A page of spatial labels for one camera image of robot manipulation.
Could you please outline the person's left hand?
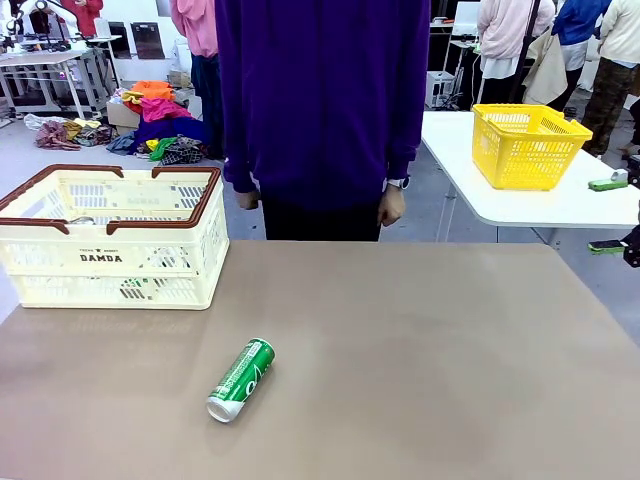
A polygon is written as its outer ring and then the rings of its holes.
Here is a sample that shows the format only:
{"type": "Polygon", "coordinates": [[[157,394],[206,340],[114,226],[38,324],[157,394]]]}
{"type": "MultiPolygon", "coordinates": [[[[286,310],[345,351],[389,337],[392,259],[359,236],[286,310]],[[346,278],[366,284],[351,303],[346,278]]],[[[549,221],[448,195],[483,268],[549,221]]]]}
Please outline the person's left hand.
{"type": "Polygon", "coordinates": [[[385,187],[378,208],[378,223],[389,227],[398,221],[406,211],[406,203],[403,190],[400,187],[388,184],[385,187]]]}

